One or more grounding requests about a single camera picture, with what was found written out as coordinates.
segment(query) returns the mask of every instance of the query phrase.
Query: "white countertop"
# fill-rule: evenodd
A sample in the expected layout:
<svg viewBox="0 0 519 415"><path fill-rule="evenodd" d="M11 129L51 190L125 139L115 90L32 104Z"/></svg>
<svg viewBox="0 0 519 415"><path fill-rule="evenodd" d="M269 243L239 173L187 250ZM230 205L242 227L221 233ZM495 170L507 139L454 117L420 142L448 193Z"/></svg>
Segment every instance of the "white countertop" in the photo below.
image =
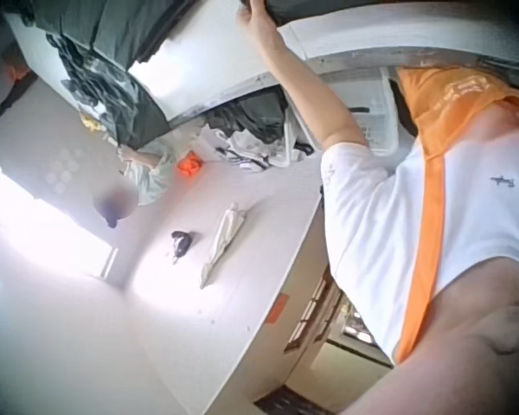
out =
<svg viewBox="0 0 519 415"><path fill-rule="evenodd" d="M238 0L206 0L183 18L150 61L130 69L168 120L264 85L266 67L237 26ZM67 78L44 32L8 16L28 64L72 105ZM365 6L291 22L280 29L302 59L373 48L442 48L519 63L519 33L507 22L454 3Z"/></svg>

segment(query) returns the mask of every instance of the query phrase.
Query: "orange strap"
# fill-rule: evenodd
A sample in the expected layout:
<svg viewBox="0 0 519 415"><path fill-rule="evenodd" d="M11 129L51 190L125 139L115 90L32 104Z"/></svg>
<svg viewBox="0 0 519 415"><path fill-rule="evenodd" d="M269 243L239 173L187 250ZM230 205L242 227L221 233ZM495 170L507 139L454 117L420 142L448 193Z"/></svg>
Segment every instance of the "orange strap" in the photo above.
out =
<svg viewBox="0 0 519 415"><path fill-rule="evenodd" d="M463 67L401 69L402 91L419 129L425 158L423 213L406 316L395 360L414 350L436 284L445 219L444 154L469 122L490 104L519 107L519 91L487 73Z"/></svg>

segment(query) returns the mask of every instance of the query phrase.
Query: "white t-shirt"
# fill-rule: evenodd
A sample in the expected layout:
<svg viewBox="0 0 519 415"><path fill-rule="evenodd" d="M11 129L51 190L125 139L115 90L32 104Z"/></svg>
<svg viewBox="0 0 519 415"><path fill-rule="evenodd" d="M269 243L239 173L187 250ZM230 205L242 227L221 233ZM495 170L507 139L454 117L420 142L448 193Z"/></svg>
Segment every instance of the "white t-shirt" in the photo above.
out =
<svg viewBox="0 0 519 415"><path fill-rule="evenodd" d="M445 155L445 230L433 296L486 259L519 262L519 128L510 119L491 106ZM424 168L419 140L394 176L358 144L330 147L321 163L332 275L391 358L417 254Z"/></svg>
<svg viewBox="0 0 519 415"><path fill-rule="evenodd" d="M154 169L134 162L128 163L125 169L125 177L137 187L138 204L149 205L157 201L169 188L176 159L173 150L161 138L146 144L139 152L161 157Z"/></svg>

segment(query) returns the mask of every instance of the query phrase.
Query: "person in background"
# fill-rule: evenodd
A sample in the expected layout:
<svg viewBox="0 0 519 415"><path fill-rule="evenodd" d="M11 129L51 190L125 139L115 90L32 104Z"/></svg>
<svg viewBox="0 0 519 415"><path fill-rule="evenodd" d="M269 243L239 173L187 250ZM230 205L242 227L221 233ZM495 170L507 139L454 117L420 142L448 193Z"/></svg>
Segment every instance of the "person in background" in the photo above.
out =
<svg viewBox="0 0 519 415"><path fill-rule="evenodd" d="M125 162L125 170L120 173L126 180L94 201L96 210L111 228L139 205L149 205L167 191L176 162L173 150L161 139L146 144L140 151L121 145L118 155Z"/></svg>
<svg viewBox="0 0 519 415"><path fill-rule="evenodd" d="M397 363L345 413L519 414L519 92L469 68L403 72L420 134L389 176L265 0L237 19L322 144L331 273Z"/></svg>

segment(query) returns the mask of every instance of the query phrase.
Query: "orange sticker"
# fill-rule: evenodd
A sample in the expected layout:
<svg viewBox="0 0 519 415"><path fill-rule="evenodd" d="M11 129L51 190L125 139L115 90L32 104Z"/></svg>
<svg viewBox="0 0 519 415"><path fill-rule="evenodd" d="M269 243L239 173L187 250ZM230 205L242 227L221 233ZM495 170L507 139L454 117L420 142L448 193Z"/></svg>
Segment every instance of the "orange sticker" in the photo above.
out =
<svg viewBox="0 0 519 415"><path fill-rule="evenodd" d="M266 319L266 324L274 324L278 321L280 315L283 313L285 309L286 303L288 303L288 299L290 297L286 294L279 294L275 304L271 307L271 311L269 311L269 315Z"/></svg>

